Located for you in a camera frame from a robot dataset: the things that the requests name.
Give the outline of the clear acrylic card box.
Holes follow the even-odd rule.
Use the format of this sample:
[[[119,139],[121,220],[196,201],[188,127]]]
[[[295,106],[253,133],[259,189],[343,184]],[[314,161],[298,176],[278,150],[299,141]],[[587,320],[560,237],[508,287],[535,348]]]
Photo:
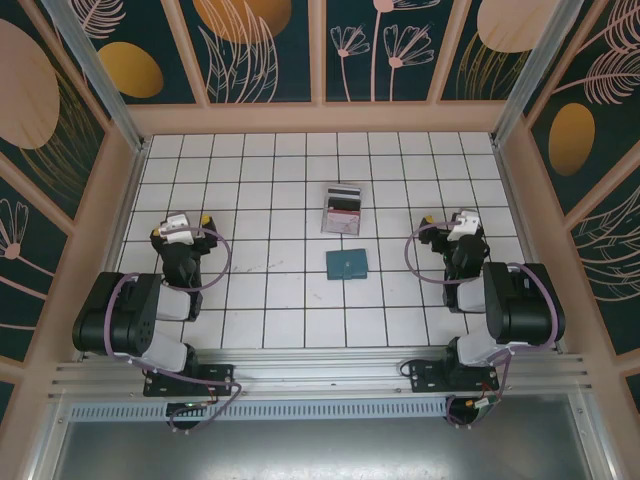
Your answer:
[[[327,196],[327,190],[324,197],[324,206],[322,213],[322,222],[321,222],[321,231],[323,233],[331,233],[331,234],[341,234],[341,235],[351,235],[358,236],[360,233],[360,223],[361,223],[361,213],[362,213],[362,194],[361,194],[361,210],[360,212],[360,221],[358,223],[351,224],[341,224],[341,223],[333,223],[327,221],[327,202],[330,197]]]

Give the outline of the teal card holder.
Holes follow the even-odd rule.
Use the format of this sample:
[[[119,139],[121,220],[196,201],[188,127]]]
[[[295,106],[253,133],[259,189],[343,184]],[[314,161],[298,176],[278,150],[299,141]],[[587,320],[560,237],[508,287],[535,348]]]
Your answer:
[[[328,280],[361,280],[368,277],[365,249],[335,250],[326,253]]]

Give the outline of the grey metal sheet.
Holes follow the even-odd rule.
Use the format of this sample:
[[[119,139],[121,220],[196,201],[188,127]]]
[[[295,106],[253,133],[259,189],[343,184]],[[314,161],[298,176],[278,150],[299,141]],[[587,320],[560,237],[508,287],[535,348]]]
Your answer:
[[[74,423],[38,480],[611,480],[555,411],[454,429],[438,418]]]

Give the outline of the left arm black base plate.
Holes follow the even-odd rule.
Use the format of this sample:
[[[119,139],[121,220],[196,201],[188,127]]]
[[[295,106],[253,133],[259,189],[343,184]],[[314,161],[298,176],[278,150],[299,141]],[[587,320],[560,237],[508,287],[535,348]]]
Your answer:
[[[223,386],[212,386],[177,380],[159,373],[146,372],[142,394],[148,398],[204,397],[210,393],[214,393],[218,397],[228,397],[231,395],[231,388],[226,386],[226,383],[234,380],[233,373],[234,366],[231,364],[203,364],[182,373],[183,376],[197,380],[223,383]]]

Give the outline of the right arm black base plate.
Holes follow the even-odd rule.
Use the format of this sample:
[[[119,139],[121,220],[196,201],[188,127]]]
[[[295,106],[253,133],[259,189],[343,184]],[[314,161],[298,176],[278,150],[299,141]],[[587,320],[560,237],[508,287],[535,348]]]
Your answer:
[[[469,367],[444,360],[412,360],[408,363],[413,393],[497,391],[499,379],[493,367]]]

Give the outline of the aluminium frame post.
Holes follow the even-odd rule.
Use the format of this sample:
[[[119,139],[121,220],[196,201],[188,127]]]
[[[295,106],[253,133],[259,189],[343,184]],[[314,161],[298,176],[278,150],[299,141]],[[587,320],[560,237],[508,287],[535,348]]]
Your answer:
[[[501,149],[513,131],[571,28],[575,24],[580,24],[578,17],[585,1],[591,0],[559,0],[554,8],[508,96],[491,134],[492,146],[495,150]]]
[[[88,80],[94,86],[98,97],[109,111],[121,134],[136,153],[141,153],[145,146],[144,137],[135,125],[89,37],[84,33],[72,7],[67,0],[42,0],[42,3],[52,21],[57,24],[74,57],[84,68]]]

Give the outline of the aluminium mounting rail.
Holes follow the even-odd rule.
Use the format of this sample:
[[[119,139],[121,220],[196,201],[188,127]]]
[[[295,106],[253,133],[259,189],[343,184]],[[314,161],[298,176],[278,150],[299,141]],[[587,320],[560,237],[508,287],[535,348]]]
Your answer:
[[[210,349],[204,363],[232,364],[244,400],[407,397],[399,367],[410,359],[437,359],[441,347]],[[45,391],[70,400],[139,400],[144,377],[125,362],[90,357],[59,364]],[[582,356],[555,350],[518,353],[507,376],[508,395],[574,393],[593,382]]]

